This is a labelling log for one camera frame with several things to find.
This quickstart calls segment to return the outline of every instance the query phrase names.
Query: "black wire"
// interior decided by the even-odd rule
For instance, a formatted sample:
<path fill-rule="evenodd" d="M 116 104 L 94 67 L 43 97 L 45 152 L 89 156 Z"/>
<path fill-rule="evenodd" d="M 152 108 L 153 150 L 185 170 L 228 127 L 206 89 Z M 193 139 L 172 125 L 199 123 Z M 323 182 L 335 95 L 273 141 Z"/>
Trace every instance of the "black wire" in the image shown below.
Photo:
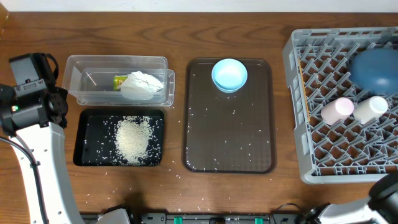
<path fill-rule="evenodd" d="M 271 216 L 271 218 L 273 219 L 273 221 L 274 221 L 275 224 L 277 224 L 277 223 L 276 223 L 276 220 L 275 220 L 275 217 L 274 217 L 274 213 L 275 213 L 276 211 L 278 211 L 279 209 L 284 208 L 284 207 L 286 207 L 286 206 L 295 206 L 296 208 L 298 208 L 300 214 L 303 214 L 303 210 L 302 210 L 301 207 L 298 206 L 297 204 L 295 204 L 295 203 L 285 203 L 285 204 L 279 206 L 277 209 L 275 209 L 275 210 L 274 210 L 273 212 L 271 212 L 271 214 L 270 214 L 270 216 Z"/>
<path fill-rule="evenodd" d="M 40 207 L 40 213 L 42 214 L 43 218 L 43 223 L 48 224 L 48 219 L 47 219 L 47 214 L 45 213 L 45 207 L 44 207 L 44 198 L 43 198 L 43 193 L 42 193 L 42 185 L 40 183 L 39 179 L 39 170 L 37 169 L 38 164 L 36 163 L 36 160 L 31 156 L 28 150 L 23 148 L 22 146 L 18 145 L 16 142 L 11 141 L 9 139 L 6 139 L 4 137 L 0 136 L 0 141 L 4 141 L 15 148 L 19 149 L 29 160 L 30 166 L 33 169 L 33 175 L 35 177 L 35 183 L 36 183 L 36 191 L 37 191 L 37 196 L 39 198 L 39 207 Z"/>

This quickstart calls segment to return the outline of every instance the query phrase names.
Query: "blue bowl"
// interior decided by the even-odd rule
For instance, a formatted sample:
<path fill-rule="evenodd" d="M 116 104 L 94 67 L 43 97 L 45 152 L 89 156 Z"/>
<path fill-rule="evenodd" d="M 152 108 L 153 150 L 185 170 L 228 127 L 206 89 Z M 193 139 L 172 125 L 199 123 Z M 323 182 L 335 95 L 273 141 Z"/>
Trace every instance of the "blue bowl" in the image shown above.
<path fill-rule="evenodd" d="M 246 83 L 248 71 L 240 61 L 228 58 L 215 64 L 211 78 L 219 90 L 233 93 Z"/>

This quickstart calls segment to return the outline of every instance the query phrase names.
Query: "wooden table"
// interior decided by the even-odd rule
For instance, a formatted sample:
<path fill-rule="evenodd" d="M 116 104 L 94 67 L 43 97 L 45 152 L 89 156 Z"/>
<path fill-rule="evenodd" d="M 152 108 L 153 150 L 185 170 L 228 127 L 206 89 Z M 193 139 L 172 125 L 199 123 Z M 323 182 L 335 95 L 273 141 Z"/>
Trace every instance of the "wooden table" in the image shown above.
<path fill-rule="evenodd" d="M 269 213 L 287 202 L 305 208 L 343 203 L 367 196 L 372 184 L 307 185 L 300 180 L 282 48 L 295 29 L 398 26 L 397 18 L 398 14 L 12 12 L 0 40 L 0 83 L 15 84 L 8 59 L 28 52 L 55 56 L 61 69 L 58 85 L 70 55 L 161 55 L 169 61 L 177 86 L 173 107 L 162 108 L 164 155 L 157 167 L 75 166 L 78 117 L 85 107 L 68 97 L 65 152 L 82 212 L 100 212 L 124 202 L 137 211 L 251 214 Z M 271 65 L 277 140 L 277 167 L 271 174 L 194 174 L 183 167 L 179 121 L 184 117 L 185 69 L 197 57 L 262 58 Z M 3 143 L 0 192 L 2 222 L 29 223 L 19 165 L 11 147 Z"/>

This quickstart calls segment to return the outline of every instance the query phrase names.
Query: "white cup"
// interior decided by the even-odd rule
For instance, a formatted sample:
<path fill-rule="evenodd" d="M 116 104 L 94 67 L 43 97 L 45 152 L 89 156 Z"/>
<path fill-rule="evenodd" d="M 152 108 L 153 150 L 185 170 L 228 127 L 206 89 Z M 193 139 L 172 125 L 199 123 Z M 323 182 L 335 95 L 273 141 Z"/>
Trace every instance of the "white cup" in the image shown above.
<path fill-rule="evenodd" d="M 387 100 L 381 96 L 372 96 L 355 107 L 354 117 L 361 120 L 361 124 L 366 124 L 373 118 L 380 118 L 387 110 Z"/>
<path fill-rule="evenodd" d="M 339 120 L 345 120 L 354 111 L 354 103 L 345 97 L 340 97 L 328 103 L 321 110 L 321 117 L 326 124 L 332 125 Z"/>

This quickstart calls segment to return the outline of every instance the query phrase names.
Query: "white wall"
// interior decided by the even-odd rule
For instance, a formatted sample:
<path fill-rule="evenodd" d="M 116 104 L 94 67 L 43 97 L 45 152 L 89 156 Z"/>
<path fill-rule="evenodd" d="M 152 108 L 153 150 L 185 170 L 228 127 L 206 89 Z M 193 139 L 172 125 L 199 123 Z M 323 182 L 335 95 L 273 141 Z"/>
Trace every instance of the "white wall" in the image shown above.
<path fill-rule="evenodd" d="M 14 11 L 398 12 L 398 0 L 0 0 Z"/>

